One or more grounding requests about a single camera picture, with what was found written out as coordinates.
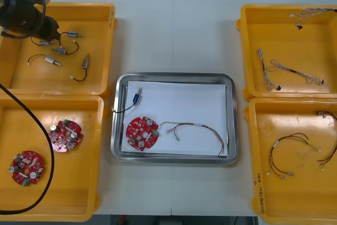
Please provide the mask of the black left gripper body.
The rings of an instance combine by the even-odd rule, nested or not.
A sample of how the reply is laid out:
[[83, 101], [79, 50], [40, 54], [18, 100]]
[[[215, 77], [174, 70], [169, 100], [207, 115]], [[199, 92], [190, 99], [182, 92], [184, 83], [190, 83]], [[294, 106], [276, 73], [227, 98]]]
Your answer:
[[60, 33], [58, 32], [59, 25], [56, 20], [51, 17], [44, 17], [44, 21], [40, 29], [34, 34], [35, 38], [51, 42], [53, 40], [60, 40]]

